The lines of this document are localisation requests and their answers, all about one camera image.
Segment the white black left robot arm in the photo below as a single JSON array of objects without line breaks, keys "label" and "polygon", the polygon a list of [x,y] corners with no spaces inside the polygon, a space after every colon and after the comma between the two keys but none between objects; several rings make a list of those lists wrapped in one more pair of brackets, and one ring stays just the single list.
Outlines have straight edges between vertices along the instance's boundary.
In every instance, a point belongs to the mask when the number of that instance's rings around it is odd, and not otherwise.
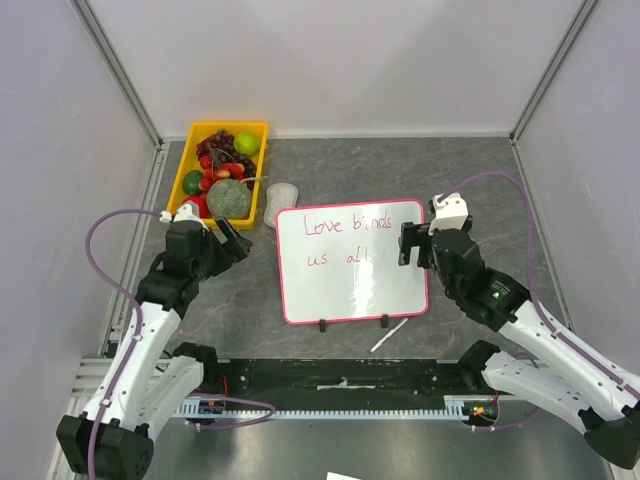
[{"label": "white black left robot arm", "polygon": [[90,479],[141,479],[160,432],[194,390],[208,393],[219,369],[190,355],[156,366],[202,282],[244,260],[251,242],[224,217],[212,231],[187,207],[162,213],[169,227],[131,296],[132,316],[103,380],[82,412],[62,417],[56,436],[71,470]]}]

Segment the pink framed whiteboard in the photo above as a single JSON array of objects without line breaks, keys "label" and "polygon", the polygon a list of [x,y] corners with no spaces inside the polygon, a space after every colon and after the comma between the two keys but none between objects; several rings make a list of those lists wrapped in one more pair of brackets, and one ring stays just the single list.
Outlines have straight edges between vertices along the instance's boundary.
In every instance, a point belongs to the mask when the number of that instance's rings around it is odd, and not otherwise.
[{"label": "pink framed whiteboard", "polygon": [[427,273],[399,263],[416,199],[283,209],[276,240],[284,320],[291,325],[412,317],[429,306]]}]

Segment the white marker purple cap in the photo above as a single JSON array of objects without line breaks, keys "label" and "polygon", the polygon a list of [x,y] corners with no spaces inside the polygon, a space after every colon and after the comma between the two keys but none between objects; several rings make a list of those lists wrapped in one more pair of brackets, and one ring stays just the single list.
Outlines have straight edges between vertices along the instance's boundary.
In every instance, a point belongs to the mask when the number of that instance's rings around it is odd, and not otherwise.
[{"label": "white marker purple cap", "polygon": [[378,351],[390,338],[392,338],[404,325],[406,325],[409,320],[410,317],[404,317],[370,348],[369,353],[373,354]]}]

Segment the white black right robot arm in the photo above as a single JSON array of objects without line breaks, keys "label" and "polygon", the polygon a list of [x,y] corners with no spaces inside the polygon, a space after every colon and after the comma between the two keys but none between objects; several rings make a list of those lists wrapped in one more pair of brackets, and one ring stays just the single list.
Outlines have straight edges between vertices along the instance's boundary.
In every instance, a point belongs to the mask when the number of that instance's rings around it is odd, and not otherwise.
[{"label": "white black right robot arm", "polygon": [[609,463],[639,462],[639,377],[576,336],[509,275],[488,267],[465,229],[431,231],[406,222],[399,263],[418,251],[418,266],[435,273],[445,295],[474,322],[528,350],[547,371],[521,366],[499,347],[478,341],[461,358],[458,381],[477,394],[490,387],[562,419]]}]

